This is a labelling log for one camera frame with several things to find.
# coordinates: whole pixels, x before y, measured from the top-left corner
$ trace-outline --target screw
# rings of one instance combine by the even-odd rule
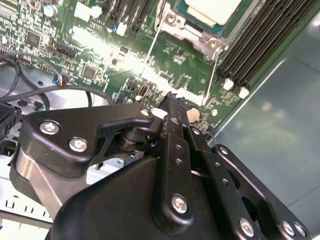
[[[301,233],[302,236],[304,237],[306,236],[306,232],[304,231],[302,226],[300,226],[298,223],[295,223],[294,226],[298,230],[298,232]]]
[[[150,116],[150,113],[145,109],[141,109],[141,113],[145,116]]]
[[[69,147],[75,152],[82,153],[87,150],[88,144],[83,138],[76,137],[69,141]]]
[[[211,48],[214,49],[216,45],[217,45],[217,42],[216,42],[216,41],[212,41],[212,42],[211,42]]]
[[[223,146],[220,147],[220,150],[223,154],[228,155],[227,149],[225,149]]]
[[[40,125],[40,130],[41,132],[43,132],[44,134],[48,134],[48,135],[54,135],[56,133],[59,132],[60,128],[59,126],[51,121],[45,121],[43,123],[41,123]]]
[[[247,235],[250,238],[254,236],[255,234],[254,229],[247,220],[245,220],[244,218],[241,218],[239,221],[239,225],[242,231],[245,233],[245,235]]]
[[[195,134],[200,135],[199,130],[198,130],[198,129],[196,129],[195,127],[194,127],[192,130],[193,130],[193,132],[194,132]]]
[[[185,214],[188,210],[188,205],[186,203],[186,200],[178,195],[174,195],[172,197],[172,206],[173,208],[180,214]]]
[[[174,15],[173,13],[168,13],[166,15],[166,20],[168,23],[172,24],[176,20],[176,15]]]
[[[211,58],[210,56],[208,56],[208,55],[204,55],[204,60],[206,60],[206,61],[211,61],[212,58]]]
[[[287,232],[287,234],[289,234],[290,236],[295,235],[295,232],[289,223],[287,223],[286,221],[283,221],[282,226],[283,226],[284,230]]]
[[[211,115],[212,116],[217,116],[218,115],[218,110],[217,109],[213,109],[212,111],[211,111]]]
[[[171,122],[173,122],[173,123],[176,124],[176,125],[179,124],[178,119],[176,119],[175,117],[172,117],[172,118],[171,118]]]

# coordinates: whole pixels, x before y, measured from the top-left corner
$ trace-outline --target black mechanical arm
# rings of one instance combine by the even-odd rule
[[[164,119],[141,104],[25,117],[10,179],[43,204],[48,240],[310,240],[306,226],[225,146],[210,149],[169,94]],[[143,151],[93,185],[89,166]]]

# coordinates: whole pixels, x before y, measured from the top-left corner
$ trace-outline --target ram slot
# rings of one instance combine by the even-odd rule
[[[290,18],[290,20],[288,20],[289,26],[286,28],[285,32],[282,32],[281,35],[278,35],[273,39],[272,46],[268,47],[266,52],[260,53],[260,55],[257,57],[258,61],[256,61],[254,65],[251,65],[250,69],[247,69],[245,72],[241,73],[241,78],[245,83],[248,83],[251,80],[258,69],[261,68],[262,65],[266,62],[266,59],[268,59],[272,55],[274,50],[286,39],[290,32],[295,29],[299,20],[308,13],[308,11],[312,8],[316,1],[317,0],[307,1],[307,4],[306,6],[304,6],[303,10],[296,14],[293,19]]]
[[[136,16],[139,14],[139,11],[141,9],[141,5],[145,2],[145,0],[133,0],[131,3],[131,6],[128,10],[128,15],[125,18],[125,23],[130,24],[133,23]]]
[[[128,0],[120,0],[116,7],[114,8],[114,10],[112,11],[110,18],[112,21],[117,22],[121,16],[123,15],[123,11],[126,8],[126,4],[127,4]]]
[[[274,3],[279,2],[279,0],[268,0],[263,5],[262,9],[258,12],[258,14],[254,17],[252,22],[249,24],[247,29],[238,39],[238,41],[234,44],[229,54],[225,57],[223,62],[220,64],[220,68],[224,71],[230,67],[239,55],[241,54],[243,48],[249,43],[251,38],[254,36],[254,33],[259,30],[259,26],[267,19],[266,17],[270,14],[271,9],[274,7]]]
[[[265,41],[268,35],[278,32],[278,30],[275,28],[275,25],[282,17],[283,13],[290,7],[292,8],[292,3],[294,1],[295,0],[285,0],[277,3],[271,12],[271,15],[261,25],[260,30],[256,32],[248,45],[245,47],[245,50],[247,51],[242,52],[242,54],[233,61],[233,64],[230,66],[233,75],[237,75],[237,72],[240,70],[242,65],[245,64],[245,61],[248,61],[248,58],[251,56],[251,54],[253,54],[256,49],[261,47],[261,43]]]
[[[140,30],[140,28],[141,28],[142,24],[144,23],[145,18],[147,16],[151,2],[152,2],[151,0],[144,0],[143,1],[143,3],[142,3],[143,7],[142,7],[138,17],[136,18],[136,20],[133,23],[131,33],[137,35],[137,33],[139,32],[139,30]]]

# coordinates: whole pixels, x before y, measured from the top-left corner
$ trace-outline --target gray metal surface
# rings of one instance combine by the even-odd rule
[[[254,93],[220,125],[216,140],[315,237],[320,234],[320,14],[264,74]]]
[[[53,76],[48,75],[47,73],[40,71],[35,68],[30,67],[22,67],[22,71],[29,78],[29,80],[38,86],[39,88],[54,86],[52,83]],[[1,72],[1,84],[0,84],[0,96],[3,96],[6,92],[8,92],[13,79],[15,77],[15,71],[13,68],[0,65]],[[12,93],[13,95],[21,94],[25,92],[29,92],[31,89],[20,80],[16,89]],[[52,91],[46,93],[51,105],[51,109],[71,109],[71,108],[83,108],[88,106],[88,99],[86,93],[84,91],[78,90],[60,90],[60,91]],[[92,96],[92,104],[93,106],[101,106],[108,105],[107,101],[103,98],[93,95]],[[25,99],[28,102],[28,106],[21,107],[18,105],[18,101],[10,102],[10,104],[14,106],[18,106],[22,109],[23,114],[29,114],[34,112],[34,102],[42,102],[39,97],[29,97]]]
[[[55,219],[61,206],[74,194],[85,189],[87,176],[67,178],[37,164],[22,149],[16,159],[16,170],[32,185],[41,203],[46,207],[52,219]]]

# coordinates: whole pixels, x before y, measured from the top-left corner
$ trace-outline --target hole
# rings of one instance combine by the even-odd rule
[[[150,147],[155,147],[156,145],[157,145],[157,143],[158,143],[158,141],[156,141],[156,140],[152,140],[151,142],[150,142]]]
[[[180,159],[180,158],[177,158],[175,160],[175,163],[178,165],[178,166],[182,166],[184,164],[184,162]]]
[[[245,196],[243,196],[242,198],[242,202],[246,208],[246,210],[248,211],[250,218],[252,219],[253,222],[255,222],[258,219],[258,211],[255,207],[255,205]]]
[[[28,103],[25,101],[25,100],[19,100],[17,102],[18,106],[21,107],[21,108],[24,108],[26,106],[28,106]]]
[[[193,132],[194,132],[195,134],[200,135],[200,131],[199,131],[198,129],[196,129],[195,127],[194,127],[192,130],[193,130]]]
[[[175,117],[171,118],[171,122],[173,122],[174,124],[178,125],[179,124],[179,120],[176,119]]]
[[[239,179],[236,178],[236,176],[235,176],[232,172],[230,172],[229,170],[228,170],[228,173],[229,173],[229,175],[230,175],[230,177],[231,177],[231,179],[232,179],[232,182],[233,182],[234,185],[235,185],[235,188],[236,188],[236,189],[239,189],[239,188],[240,188],[240,181],[239,181]]]
[[[141,109],[141,113],[142,113],[142,115],[150,116],[150,113],[146,109]]]
[[[222,179],[222,182],[226,185],[226,186],[228,186],[229,185],[229,181],[227,180],[227,179]]]
[[[182,146],[180,146],[180,145],[175,145],[175,148],[178,150],[178,151],[182,151]]]

